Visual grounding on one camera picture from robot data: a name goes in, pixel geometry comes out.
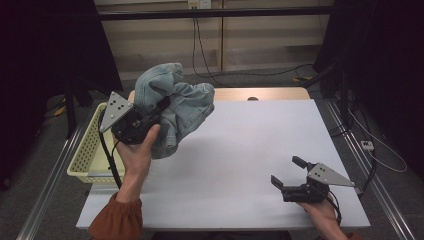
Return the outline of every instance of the blue cloth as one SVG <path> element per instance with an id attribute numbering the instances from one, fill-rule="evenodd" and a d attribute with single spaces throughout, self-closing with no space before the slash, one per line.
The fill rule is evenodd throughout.
<path id="1" fill-rule="evenodd" d="M 178 143 L 195 131 L 213 110 L 214 87 L 208 83 L 190 85 L 183 81 L 180 63 L 166 63 L 143 73 L 135 84 L 134 104 L 143 116 L 165 96 L 171 100 L 161 117 L 161 129 L 152 147 L 152 158 L 166 158 L 178 149 Z"/>

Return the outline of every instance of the basket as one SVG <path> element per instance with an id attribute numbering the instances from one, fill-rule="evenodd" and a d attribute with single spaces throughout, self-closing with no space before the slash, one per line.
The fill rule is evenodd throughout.
<path id="1" fill-rule="evenodd" d="M 84 183 L 115 183 L 106 154 L 100 144 L 98 122 L 100 113 L 107 106 L 107 103 L 101 103 L 96 109 L 88 128 L 79 144 L 77 151 L 68 166 L 67 173 L 74 176 Z M 109 152 L 113 148 L 113 137 L 110 129 L 104 134 L 105 142 Z M 121 157 L 115 152 L 115 164 L 121 179 L 125 169 Z"/>

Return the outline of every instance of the wrist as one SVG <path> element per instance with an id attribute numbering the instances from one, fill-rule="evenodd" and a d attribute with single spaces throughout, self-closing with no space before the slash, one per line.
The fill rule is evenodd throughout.
<path id="1" fill-rule="evenodd" d="M 143 181 L 143 176 L 125 174 L 122 186 L 116 195 L 116 201 L 121 203 L 137 201 L 140 198 Z"/>
<path id="2" fill-rule="evenodd" d="M 339 227 L 339 225 L 333 225 L 325 230 L 321 230 L 321 235 L 327 240 L 347 240 L 346 234 L 342 231 L 342 229 Z"/>

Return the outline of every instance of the human hand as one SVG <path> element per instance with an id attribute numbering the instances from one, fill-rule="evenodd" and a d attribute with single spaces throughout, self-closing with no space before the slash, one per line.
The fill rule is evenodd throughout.
<path id="1" fill-rule="evenodd" d="M 297 203 L 308 212 L 309 217 L 320 232 L 321 236 L 327 240 L 347 239 L 340 229 L 334 213 L 333 206 L 324 200 L 321 203 Z"/>
<path id="2" fill-rule="evenodd" d="M 141 144 L 125 145 L 118 143 L 116 145 L 116 150 L 125 167 L 124 181 L 116 196 L 116 201 L 133 202 L 139 198 L 141 187 L 149 173 L 152 160 L 151 148 L 159 129 L 159 124 L 152 126 Z"/>

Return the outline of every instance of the white tabletop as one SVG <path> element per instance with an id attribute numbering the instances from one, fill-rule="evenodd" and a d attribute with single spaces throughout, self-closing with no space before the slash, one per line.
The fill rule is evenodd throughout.
<path id="1" fill-rule="evenodd" d="M 349 178 L 313 100 L 219 101 L 169 158 L 154 160 L 142 189 L 152 230 L 271 230 L 312 227 L 271 182 L 306 182 L 292 156 L 322 162 Z M 370 223 L 353 188 L 330 186 L 342 226 Z M 77 223 L 87 228 L 117 189 L 94 184 Z"/>

